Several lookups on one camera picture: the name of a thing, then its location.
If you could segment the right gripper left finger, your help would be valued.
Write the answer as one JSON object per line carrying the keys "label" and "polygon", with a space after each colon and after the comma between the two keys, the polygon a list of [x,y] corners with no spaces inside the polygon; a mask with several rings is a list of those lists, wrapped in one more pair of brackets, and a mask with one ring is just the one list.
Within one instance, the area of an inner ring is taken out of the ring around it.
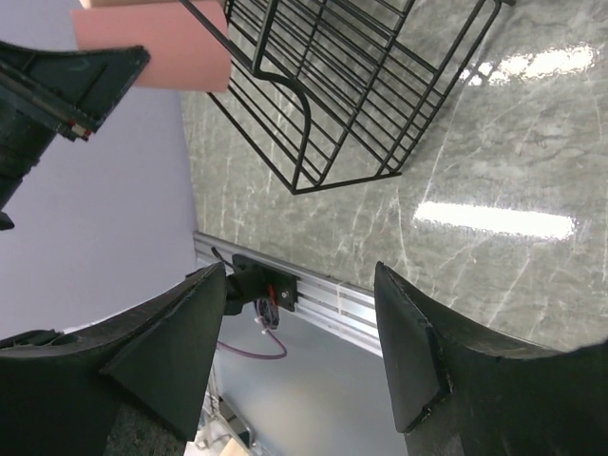
{"label": "right gripper left finger", "polygon": [[212,265],[75,332],[1,342],[5,455],[182,455],[197,434],[226,299]]}

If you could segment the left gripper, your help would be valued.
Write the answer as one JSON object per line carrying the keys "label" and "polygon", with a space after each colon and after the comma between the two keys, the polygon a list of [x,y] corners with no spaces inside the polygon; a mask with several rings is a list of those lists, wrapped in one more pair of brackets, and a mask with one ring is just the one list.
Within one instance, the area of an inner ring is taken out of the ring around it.
{"label": "left gripper", "polygon": [[48,51],[1,44],[1,230],[4,212],[56,133],[96,133],[150,61],[142,46]]}

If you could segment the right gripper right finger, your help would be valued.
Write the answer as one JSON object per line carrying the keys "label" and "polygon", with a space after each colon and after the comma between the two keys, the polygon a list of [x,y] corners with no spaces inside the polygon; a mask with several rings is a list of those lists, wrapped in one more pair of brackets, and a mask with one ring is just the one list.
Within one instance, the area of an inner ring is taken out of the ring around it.
{"label": "right gripper right finger", "polygon": [[603,455],[607,345],[556,351],[492,330],[378,263],[374,300],[410,455]]}

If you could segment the salmon pink plastic tumbler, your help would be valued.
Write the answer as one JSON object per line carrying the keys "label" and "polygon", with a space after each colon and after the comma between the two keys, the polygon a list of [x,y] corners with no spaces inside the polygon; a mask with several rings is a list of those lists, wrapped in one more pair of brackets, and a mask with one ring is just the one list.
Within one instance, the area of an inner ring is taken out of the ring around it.
{"label": "salmon pink plastic tumbler", "polygon": [[150,61],[136,86],[199,92],[227,90],[229,51],[179,1],[70,12],[83,50],[142,46]]}

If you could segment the beige plastic tumbler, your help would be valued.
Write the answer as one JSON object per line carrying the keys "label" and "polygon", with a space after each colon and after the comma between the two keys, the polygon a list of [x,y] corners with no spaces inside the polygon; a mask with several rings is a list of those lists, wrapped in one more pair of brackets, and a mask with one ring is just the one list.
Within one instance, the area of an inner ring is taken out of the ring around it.
{"label": "beige plastic tumbler", "polygon": [[148,4],[149,0],[80,0],[80,4],[85,9],[112,8],[120,6],[131,6]]}

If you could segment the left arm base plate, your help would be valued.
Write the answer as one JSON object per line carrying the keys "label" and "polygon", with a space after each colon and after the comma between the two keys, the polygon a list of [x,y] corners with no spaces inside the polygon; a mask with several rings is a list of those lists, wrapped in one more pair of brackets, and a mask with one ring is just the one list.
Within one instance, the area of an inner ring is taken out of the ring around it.
{"label": "left arm base plate", "polygon": [[267,299],[289,312],[297,302],[296,275],[277,269],[252,257],[232,256],[233,272],[226,277],[225,315],[237,315],[245,304]]}

